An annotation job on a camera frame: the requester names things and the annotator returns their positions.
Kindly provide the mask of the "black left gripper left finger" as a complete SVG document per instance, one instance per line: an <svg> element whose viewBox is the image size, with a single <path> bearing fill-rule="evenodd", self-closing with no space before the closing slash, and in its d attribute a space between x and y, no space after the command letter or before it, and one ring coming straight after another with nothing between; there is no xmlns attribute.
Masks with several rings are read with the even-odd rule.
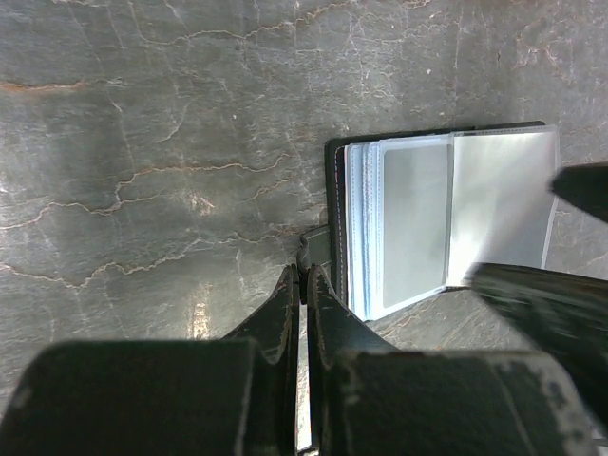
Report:
<svg viewBox="0 0 608 456"><path fill-rule="evenodd" d="M299 274L219 339L41 351L1 422L5 455L293 455Z"/></svg>

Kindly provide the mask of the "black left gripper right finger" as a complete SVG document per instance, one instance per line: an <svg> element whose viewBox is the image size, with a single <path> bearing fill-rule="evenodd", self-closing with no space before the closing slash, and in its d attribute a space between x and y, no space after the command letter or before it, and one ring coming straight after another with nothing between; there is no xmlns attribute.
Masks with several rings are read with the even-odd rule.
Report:
<svg viewBox="0 0 608 456"><path fill-rule="evenodd" d="M323 455L594 455L575 386L538 351L401 351L307 274L313 445Z"/></svg>

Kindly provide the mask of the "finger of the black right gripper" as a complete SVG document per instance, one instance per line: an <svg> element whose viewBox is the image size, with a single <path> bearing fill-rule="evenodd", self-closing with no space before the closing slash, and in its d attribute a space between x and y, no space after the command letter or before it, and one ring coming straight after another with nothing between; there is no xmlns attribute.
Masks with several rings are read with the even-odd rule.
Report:
<svg viewBox="0 0 608 456"><path fill-rule="evenodd" d="M582 212L607 222L608 168L606 162L563 167L551 181L551 192Z"/></svg>
<svg viewBox="0 0 608 456"><path fill-rule="evenodd" d="M553 356L607 426L607 282L523 266L481 263L469 286Z"/></svg>

